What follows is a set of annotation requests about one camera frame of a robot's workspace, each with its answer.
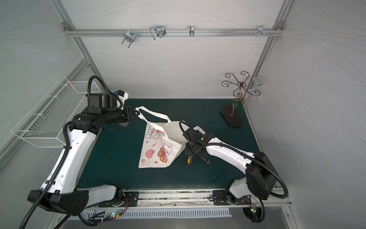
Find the white cartoon tote bag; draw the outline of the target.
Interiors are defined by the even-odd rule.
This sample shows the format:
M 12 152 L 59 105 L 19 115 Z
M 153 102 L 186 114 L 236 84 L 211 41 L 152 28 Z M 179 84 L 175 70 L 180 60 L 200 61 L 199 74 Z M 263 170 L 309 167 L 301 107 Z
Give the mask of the white cartoon tote bag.
M 179 122 L 143 106 L 136 107 L 135 110 L 140 112 L 138 117 L 146 122 L 138 168 L 169 167 L 185 150 L 185 145 L 188 143 L 179 127 Z M 142 111 L 161 118 L 164 122 L 151 122 L 141 113 Z

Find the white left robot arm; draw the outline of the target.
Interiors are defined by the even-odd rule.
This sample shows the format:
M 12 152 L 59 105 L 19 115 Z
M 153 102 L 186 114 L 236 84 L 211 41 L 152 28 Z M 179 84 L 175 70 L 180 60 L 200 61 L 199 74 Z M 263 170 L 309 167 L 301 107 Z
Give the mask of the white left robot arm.
M 123 189 L 107 184 L 87 189 L 77 189 L 81 175 L 102 128 L 108 124 L 128 123 L 140 114 L 130 106 L 101 114 L 83 110 L 63 126 L 65 146 L 51 174 L 40 189 L 31 190 L 27 200 L 32 203 L 30 213 L 37 207 L 46 211 L 77 216 L 86 208 L 102 202 L 121 205 Z

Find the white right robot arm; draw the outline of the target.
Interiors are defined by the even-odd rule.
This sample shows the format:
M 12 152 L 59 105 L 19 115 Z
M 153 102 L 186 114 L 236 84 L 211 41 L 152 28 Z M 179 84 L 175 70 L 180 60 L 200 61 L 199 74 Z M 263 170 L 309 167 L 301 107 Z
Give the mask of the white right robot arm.
M 224 143 L 212 134 L 204 134 L 191 127 L 183 131 L 183 137 L 187 140 L 185 154 L 189 158 L 189 165 L 193 157 L 200 157 L 207 161 L 208 156 L 215 156 L 244 174 L 244 178 L 235 179 L 229 183 L 221 201 L 235 205 L 239 199 L 246 196 L 255 196 L 263 201 L 268 200 L 269 196 L 276 195 L 273 188 L 279 176 L 263 152 L 254 154 L 242 151 Z

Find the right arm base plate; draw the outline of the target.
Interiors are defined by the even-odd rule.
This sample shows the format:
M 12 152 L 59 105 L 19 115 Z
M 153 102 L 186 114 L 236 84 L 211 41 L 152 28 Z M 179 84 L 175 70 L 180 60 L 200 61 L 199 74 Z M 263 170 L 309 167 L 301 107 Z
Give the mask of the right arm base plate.
M 212 194 L 208 198 L 215 206 L 230 206 L 230 205 L 250 205 L 251 196 L 244 196 L 236 198 L 226 190 L 213 190 Z

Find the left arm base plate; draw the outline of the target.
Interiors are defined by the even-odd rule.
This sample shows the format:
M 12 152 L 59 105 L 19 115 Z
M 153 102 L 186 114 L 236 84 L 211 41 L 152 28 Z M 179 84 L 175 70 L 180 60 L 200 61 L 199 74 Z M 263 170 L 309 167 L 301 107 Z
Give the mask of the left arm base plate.
M 139 192 L 124 191 L 121 200 L 104 201 L 98 204 L 100 208 L 122 208 L 122 207 L 136 207 L 138 204 Z

